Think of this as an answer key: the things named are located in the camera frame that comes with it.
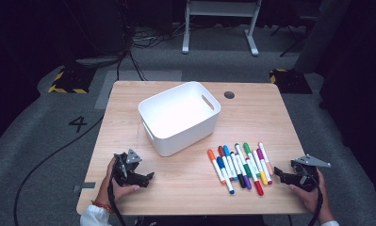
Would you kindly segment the dark green marker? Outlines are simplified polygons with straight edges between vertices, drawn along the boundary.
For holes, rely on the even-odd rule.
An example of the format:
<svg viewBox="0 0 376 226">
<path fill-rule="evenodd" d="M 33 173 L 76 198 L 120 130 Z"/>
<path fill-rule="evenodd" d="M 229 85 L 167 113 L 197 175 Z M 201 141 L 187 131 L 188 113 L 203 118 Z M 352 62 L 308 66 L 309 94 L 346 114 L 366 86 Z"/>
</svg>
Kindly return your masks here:
<svg viewBox="0 0 376 226">
<path fill-rule="evenodd" d="M 253 177 L 252 176 L 252 172 L 249 168 L 249 165 L 247 164 L 246 162 L 246 159 L 245 159 L 245 156 L 240 148 L 240 145 L 238 143 L 235 144 L 235 149 L 240 157 L 240 161 L 242 162 L 242 165 L 243 165 L 243 168 L 245 169 L 246 171 L 246 174 L 249 176 L 249 178 Z"/>
</svg>

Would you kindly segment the brown marker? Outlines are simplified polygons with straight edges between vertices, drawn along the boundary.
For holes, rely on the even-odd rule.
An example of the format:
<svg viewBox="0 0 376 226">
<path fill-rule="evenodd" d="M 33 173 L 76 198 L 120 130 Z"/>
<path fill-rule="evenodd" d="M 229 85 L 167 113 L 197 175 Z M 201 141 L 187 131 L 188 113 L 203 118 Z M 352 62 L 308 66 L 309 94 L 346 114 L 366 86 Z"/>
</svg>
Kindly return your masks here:
<svg viewBox="0 0 376 226">
<path fill-rule="evenodd" d="M 218 147 L 218 152 L 220 154 L 220 157 L 222 159 L 223 165 L 225 167 L 225 170 L 227 172 L 227 175 L 228 175 L 230 181 L 233 181 L 234 177 L 233 177 L 232 172 L 230 171 L 229 164 L 228 164 L 228 161 L 227 161 L 227 158 L 226 158 L 226 155 L 225 155 L 225 152 L 224 152 L 224 149 L 223 149 L 222 146 Z"/>
</svg>

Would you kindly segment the yellow marker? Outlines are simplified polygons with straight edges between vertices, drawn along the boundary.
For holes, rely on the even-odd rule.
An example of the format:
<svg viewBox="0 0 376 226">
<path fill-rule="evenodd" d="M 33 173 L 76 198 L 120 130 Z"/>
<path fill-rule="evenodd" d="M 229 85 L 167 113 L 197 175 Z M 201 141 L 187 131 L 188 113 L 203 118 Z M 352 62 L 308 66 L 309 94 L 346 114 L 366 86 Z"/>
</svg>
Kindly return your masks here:
<svg viewBox="0 0 376 226">
<path fill-rule="evenodd" d="M 267 176 L 262 168 L 262 165 L 261 165 L 261 162 L 260 162 L 260 159 L 259 159 L 259 156 L 257 154 L 257 151 L 253 151 L 253 157 L 254 157 L 254 161 L 255 161 L 255 164 L 256 164 L 256 167 L 259 171 L 259 175 L 260 175 L 260 180 L 262 182 L 262 184 L 264 186 L 267 186 L 268 185 L 268 179 L 267 179 Z"/>
</svg>

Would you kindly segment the black marker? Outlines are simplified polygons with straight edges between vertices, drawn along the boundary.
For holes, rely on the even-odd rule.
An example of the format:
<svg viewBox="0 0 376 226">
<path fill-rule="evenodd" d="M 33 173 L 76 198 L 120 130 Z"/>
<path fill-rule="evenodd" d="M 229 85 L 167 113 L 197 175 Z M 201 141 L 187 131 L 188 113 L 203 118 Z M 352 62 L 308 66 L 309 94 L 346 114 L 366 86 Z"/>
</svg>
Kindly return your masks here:
<svg viewBox="0 0 376 226">
<path fill-rule="evenodd" d="M 230 155 L 231 155 L 231 159 L 232 159 L 233 164 L 234 164 L 235 172 L 236 172 L 236 174 L 237 174 L 237 178 L 238 178 L 238 181 L 239 181 L 239 183 L 240 183 L 240 186 L 241 186 L 242 188 L 246 188 L 246 184 L 245 184 L 245 181 L 244 181 L 244 178 L 243 178 L 242 172 L 241 172 L 241 170 L 240 170 L 239 164 L 238 164 L 238 162 L 237 162 L 236 155 L 235 155 L 235 153 L 233 153 L 233 152 L 231 152 Z"/>
</svg>

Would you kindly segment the purple marker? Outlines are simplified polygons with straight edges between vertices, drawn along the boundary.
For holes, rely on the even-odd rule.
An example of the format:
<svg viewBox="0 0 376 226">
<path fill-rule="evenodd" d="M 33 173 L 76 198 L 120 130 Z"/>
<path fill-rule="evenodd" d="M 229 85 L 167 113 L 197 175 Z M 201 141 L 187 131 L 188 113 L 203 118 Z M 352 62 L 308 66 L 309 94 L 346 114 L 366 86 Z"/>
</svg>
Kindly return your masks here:
<svg viewBox="0 0 376 226">
<path fill-rule="evenodd" d="M 240 156 L 237 153 L 235 154 L 235 156 L 236 156 L 237 164 L 238 164 L 238 166 L 240 168 L 240 171 L 241 171 L 241 174 L 243 176 L 243 180 L 244 180 L 245 186 L 246 186 L 247 189 L 251 190 L 252 189 L 252 184 L 251 184 L 250 179 L 249 179 L 249 177 L 248 177 L 248 175 L 246 173 L 246 170 L 244 169 L 244 166 L 243 166 L 243 164 L 241 162 Z"/>
</svg>

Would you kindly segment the person's right hand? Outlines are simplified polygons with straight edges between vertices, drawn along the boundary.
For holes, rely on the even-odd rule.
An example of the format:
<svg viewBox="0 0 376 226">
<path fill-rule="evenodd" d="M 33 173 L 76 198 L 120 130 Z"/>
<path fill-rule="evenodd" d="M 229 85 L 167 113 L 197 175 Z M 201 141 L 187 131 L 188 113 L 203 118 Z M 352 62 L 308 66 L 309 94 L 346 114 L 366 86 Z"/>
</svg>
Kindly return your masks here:
<svg viewBox="0 0 376 226">
<path fill-rule="evenodd" d="M 317 218 L 317 222 L 320 225 L 324 222 L 335 220 L 335 216 L 330 207 L 324 176 L 320 170 L 318 170 L 318 174 L 319 188 L 311 192 L 307 192 L 294 185 L 289 185 L 288 187 L 299 197 L 305 208 L 313 214 L 313 217 Z"/>
</svg>

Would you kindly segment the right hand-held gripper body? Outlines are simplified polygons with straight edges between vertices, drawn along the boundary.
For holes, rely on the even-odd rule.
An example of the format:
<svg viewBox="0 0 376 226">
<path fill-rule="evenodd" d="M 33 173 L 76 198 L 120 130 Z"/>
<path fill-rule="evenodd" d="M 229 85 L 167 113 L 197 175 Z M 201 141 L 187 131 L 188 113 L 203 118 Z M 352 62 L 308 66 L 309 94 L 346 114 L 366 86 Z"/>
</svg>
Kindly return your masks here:
<svg viewBox="0 0 376 226">
<path fill-rule="evenodd" d="M 287 185 L 297 186 L 307 192 L 314 190 L 319 184 L 318 167 L 330 168 L 332 165 L 306 154 L 290 161 L 294 174 L 288 174 L 285 178 Z"/>
</svg>

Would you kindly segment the light green marker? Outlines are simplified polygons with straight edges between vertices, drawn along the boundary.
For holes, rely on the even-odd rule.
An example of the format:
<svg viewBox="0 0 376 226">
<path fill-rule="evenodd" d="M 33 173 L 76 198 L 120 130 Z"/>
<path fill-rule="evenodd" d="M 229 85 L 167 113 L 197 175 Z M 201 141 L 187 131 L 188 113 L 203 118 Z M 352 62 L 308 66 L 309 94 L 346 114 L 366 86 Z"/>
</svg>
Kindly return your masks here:
<svg viewBox="0 0 376 226">
<path fill-rule="evenodd" d="M 243 148 L 244 148 L 245 153 L 247 154 L 247 156 L 249 157 L 249 159 L 251 161 L 251 164 L 252 164 L 252 167 L 253 167 L 253 175 L 255 175 L 256 177 L 260 177 L 260 172 L 257 168 L 256 163 L 255 163 L 255 160 L 254 160 L 254 157 L 253 157 L 253 152 L 252 152 L 249 144 L 247 142 L 244 142 Z"/>
</svg>

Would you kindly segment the grey round stand base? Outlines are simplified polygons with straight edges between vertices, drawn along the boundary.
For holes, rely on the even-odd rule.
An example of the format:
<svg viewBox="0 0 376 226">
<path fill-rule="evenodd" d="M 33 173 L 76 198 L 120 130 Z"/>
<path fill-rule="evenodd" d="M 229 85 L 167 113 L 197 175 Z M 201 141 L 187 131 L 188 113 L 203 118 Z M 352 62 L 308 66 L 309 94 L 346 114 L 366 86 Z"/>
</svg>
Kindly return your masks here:
<svg viewBox="0 0 376 226">
<path fill-rule="evenodd" d="M 104 68 L 111 66 L 119 61 L 117 56 L 98 56 L 91 58 L 81 58 L 76 62 L 86 68 Z"/>
</svg>

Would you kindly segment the white desk frame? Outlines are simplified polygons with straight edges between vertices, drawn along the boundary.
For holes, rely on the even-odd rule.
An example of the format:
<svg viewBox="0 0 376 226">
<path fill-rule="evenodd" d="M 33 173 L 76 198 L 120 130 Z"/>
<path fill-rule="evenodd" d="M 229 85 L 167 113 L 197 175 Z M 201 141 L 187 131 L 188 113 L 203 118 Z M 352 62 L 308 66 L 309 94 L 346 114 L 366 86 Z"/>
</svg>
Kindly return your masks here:
<svg viewBox="0 0 376 226">
<path fill-rule="evenodd" d="M 262 0 L 240 1 L 216 1 L 216 0 L 187 0 L 185 7 L 185 32 L 182 43 L 182 53 L 189 52 L 190 17 L 191 16 L 222 16 L 250 18 L 250 28 L 244 31 L 244 35 L 254 57 L 259 56 L 258 48 L 253 39 L 255 24 L 262 5 Z"/>
</svg>

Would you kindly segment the white plastic bin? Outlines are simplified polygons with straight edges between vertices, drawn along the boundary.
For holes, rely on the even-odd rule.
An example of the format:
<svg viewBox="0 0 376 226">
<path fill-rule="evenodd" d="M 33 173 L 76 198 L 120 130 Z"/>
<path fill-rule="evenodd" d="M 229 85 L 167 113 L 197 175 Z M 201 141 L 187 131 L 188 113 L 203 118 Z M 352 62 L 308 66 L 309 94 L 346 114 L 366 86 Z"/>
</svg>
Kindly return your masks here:
<svg viewBox="0 0 376 226">
<path fill-rule="evenodd" d="M 221 104 L 199 82 L 187 82 L 139 103 L 139 114 L 157 153 L 171 156 L 211 135 Z"/>
</svg>

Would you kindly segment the light blue marker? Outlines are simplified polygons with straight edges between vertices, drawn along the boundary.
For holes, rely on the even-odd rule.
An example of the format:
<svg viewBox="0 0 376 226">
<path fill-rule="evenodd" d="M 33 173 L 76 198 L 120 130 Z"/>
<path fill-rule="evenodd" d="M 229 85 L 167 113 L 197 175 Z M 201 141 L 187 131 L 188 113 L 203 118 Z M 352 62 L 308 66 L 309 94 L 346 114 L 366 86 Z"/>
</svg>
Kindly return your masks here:
<svg viewBox="0 0 376 226">
<path fill-rule="evenodd" d="M 226 156 L 226 159 L 227 159 L 227 162 L 228 162 L 228 166 L 229 166 L 229 170 L 231 172 L 231 175 L 233 176 L 233 179 L 235 181 L 237 181 L 238 180 L 237 173 L 236 173 L 235 166 L 234 166 L 234 163 L 232 161 L 232 158 L 231 158 L 231 155 L 230 155 L 230 151 L 229 151 L 229 148 L 228 148 L 227 145 L 223 145 L 223 151 L 224 151 L 224 154 Z"/>
</svg>

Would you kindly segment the pink marker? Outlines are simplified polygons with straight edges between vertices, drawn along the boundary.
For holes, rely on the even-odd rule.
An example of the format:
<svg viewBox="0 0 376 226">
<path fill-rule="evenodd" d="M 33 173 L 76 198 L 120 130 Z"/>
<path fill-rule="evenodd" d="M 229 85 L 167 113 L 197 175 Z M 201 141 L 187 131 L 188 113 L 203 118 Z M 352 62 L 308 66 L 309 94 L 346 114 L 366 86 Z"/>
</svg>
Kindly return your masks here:
<svg viewBox="0 0 376 226">
<path fill-rule="evenodd" d="M 265 149 L 265 146 L 262 142 L 259 142 L 258 143 L 258 146 L 263 154 L 263 157 L 264 157 L 264 160 L 266 162 L 266 166 L 267 166 L 267 169 L 269 171 L 269 174 L 272 176 L 274 174 L 274 171 L 273 171 L 273 167 L 269 161 L 269 158 L 268 158 L 268 155 L 267 155 L 267 152 L 266 152 L 266 149 Z"/>
</svg>

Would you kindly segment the person's left hand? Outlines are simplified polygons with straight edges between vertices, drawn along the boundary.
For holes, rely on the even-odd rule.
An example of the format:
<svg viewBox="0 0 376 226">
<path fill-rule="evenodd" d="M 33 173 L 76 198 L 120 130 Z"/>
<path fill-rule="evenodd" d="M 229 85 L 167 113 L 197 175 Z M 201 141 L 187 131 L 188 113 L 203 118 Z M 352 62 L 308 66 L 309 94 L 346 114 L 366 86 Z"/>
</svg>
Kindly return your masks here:
<svg viewBox="0 0 376 226">
<path fill-rule="evenodd" d="M 97 204 L 100 207 L 111 207 L 111 201 L 114 201 L 118 204 L 122 197 L 129 195 L 137 190 L 139 190 L 139 186 L 131 185 L 131 186 L 119 186 L 114 179 L 111 178 L 113 165 L 115 163 L 115 158 L 112 158 L 107 165 L 106 176 L 104 177 L 99 192 L 93 201 L 94 204 Z M 108 186 L 109 182 L 112 182 L 112 194 L 113 197 L 109 198 L 108 195 Z"/>
</svg>

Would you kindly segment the grey tape piece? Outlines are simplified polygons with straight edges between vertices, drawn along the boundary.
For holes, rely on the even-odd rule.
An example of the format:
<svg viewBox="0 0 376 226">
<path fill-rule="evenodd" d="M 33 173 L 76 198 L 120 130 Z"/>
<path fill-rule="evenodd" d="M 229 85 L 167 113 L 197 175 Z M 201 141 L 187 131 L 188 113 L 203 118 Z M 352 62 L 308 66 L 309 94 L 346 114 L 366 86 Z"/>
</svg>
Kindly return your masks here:
<svg viewBox="0 0 376 226">
<path fill-rule="evenodd" d="M 85 189 L 85 188 L 95 188 L 95 183 L 94 182 L 87 182 L 87 183 L 83 183 L 81 185 L 75 185 L 74 189 L 73 189 L 73 193 L 78 193 L 82 189 Z"/>
</svg>

